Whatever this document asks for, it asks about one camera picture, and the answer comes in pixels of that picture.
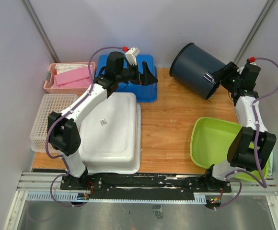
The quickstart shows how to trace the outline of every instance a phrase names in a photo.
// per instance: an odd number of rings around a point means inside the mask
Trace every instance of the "green plastic basin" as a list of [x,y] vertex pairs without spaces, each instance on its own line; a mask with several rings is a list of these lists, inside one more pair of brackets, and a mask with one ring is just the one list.
[[[209,168],[212,164],[219,164],[227,159],[227,152],[241,125],[225,120],[211,117],[201,117],[197,120],[191,136],[190,157],[192,161],[202,167]],[[267,177],[268,162],[263,169],[265,178]],[[258,171],[252,174],[259,177]],[[254,181],[254,179],[240,173],[236,176],[238,179]]]

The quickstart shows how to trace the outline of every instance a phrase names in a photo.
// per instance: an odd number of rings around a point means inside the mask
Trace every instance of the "wooden table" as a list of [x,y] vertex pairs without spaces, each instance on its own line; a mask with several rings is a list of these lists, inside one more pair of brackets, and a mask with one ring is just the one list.
[[[158,99],[140,103],[142,116],[141,166],[145,173],[204,173],[190,158],[189,145],[196,120],[203,116],[237,122],[228,92],[220,87],[205,101],[158,69]],[[33,168],[64,169],[60,159],[36,153]]]

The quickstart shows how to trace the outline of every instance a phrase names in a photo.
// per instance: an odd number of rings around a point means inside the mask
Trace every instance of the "robotic arm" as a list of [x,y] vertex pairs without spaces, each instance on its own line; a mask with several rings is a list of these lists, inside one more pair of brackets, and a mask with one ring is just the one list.
[[48,130],[62,116],[50,133],[49,143],[56,149],[69,167],[69,175],[72,180],[81,184],[81,181],[88,173],[85,165],[81,161],[79,146],[81,137],[78,127],[85,117],[102,101],[107,99],[115,90],[118,89],[120,82],[131,82],[136,85],[148,86],[155,84],[158,80],[150,72],[146,62],[143,62],[143,73],[138,70],[136,56],[138,48],[131,48],[126,53],[126,58],[121,52],[111,52],[107,58],[104,74],[100,74],[94,79],[93,90],[89,89],[75,101],[71,106],[61,111],[52,112],[48,117]]
[[[203,183],[210,191],[218,187],[218,184],[221,184],[219,181],[226,181],[226,175],[229,172],[240,169],[248,172],[257,170],[254,155],[257,124],[259,124],[257,146],[261,169],[265,167],[276,143],[276,136],[268,133],[262,122],[258,107],[259,102],[253,104],[254,100],[258,98],[258,93],[254,91],[254,87],[260,67],[254,62],[247,63],[239,69],[232,62],[227,66],[222,70],[227,77],[221,77],[220,83],[232,95],[236,115],[242,128],[228,149],[227,159],[220,164],[211,165],[207,169],[205,177],[203,177]],[[255,107],[258,121],[255,117],[253,106]]]

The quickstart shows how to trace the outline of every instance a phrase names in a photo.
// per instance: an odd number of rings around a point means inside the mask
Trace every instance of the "blue container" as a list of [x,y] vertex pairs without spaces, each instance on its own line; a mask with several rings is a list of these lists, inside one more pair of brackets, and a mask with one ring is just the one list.
[[[96,75],[98,75],[101,67],[106,66],[108,55],[100,55]],[[151,55],[138,55],[137,63],[140,73],[143,73],[142,62],[146,61],[148,63],[148,67],[152,74],[157,77],[157,70],[154,66],[154,60]],[[132,92],[136,95],[137,102],[154,102],[157,99],[157,84],[142,86],[142,85],[133,85],[131,83],[126,86],[125,83],[120,83],[117,92]]]

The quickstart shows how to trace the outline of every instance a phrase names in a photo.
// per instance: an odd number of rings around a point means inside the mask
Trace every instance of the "dark gray bucket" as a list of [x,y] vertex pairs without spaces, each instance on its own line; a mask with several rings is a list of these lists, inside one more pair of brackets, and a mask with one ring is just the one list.
[[220,81],[212,74],[224,66],[194,43],[189,43],[174,59],[170,76],[207,100],[220,86]]

